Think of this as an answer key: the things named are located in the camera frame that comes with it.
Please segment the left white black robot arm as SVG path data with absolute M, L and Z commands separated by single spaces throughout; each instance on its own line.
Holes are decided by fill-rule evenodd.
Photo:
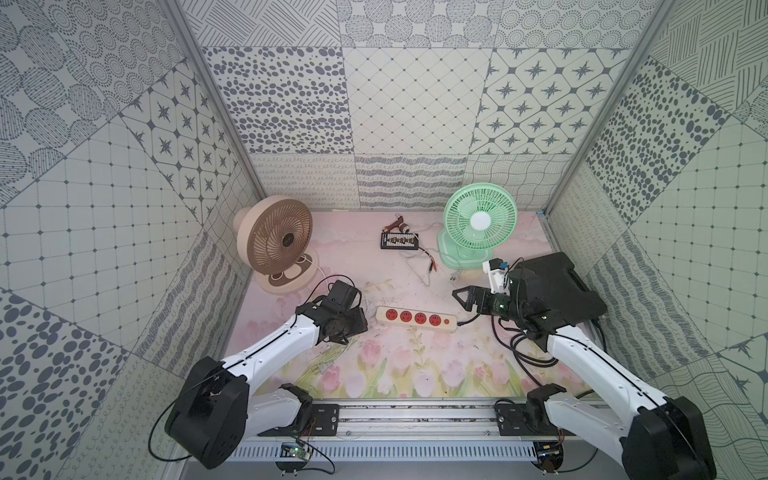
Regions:
M 313 402 L 306 390 L 283 384 L 267 394 L 257 391 L 300 354 L 323 342 L 346 345 L 366 332 L 361 291 L 346 275 L 330 279 L 327 294 L 312 294 L 260 341 L 222 360 L 206 356 L 193 365 L 156 421 L 188 457 L 213 469 L 244 439 L 269 430 L 304 431 Z

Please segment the cream red power strip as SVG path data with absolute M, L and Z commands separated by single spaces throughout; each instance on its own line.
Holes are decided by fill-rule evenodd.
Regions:
M 454 315 L 399 307 L 379 306 L 376 309 L 375 319 L 385 325 L 422 328 L 430 331 L 452 333 L 458 329 L 458 320 Z

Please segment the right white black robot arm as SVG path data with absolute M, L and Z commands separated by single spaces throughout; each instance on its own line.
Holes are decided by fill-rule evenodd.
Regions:
M 588 405 L 557 384 L 527 396 L 529 420 L 566 430 L 620 464 L 631 479 L 713 479 L 716 466 L 699 408 L 631 373 L 581 324 L 607 310 L 570 267 L 539 275 L 493 259 L 486 287 L 455 289 L 466 311 L 511 320 L 525 338 L 576 373 L 607 405 Z

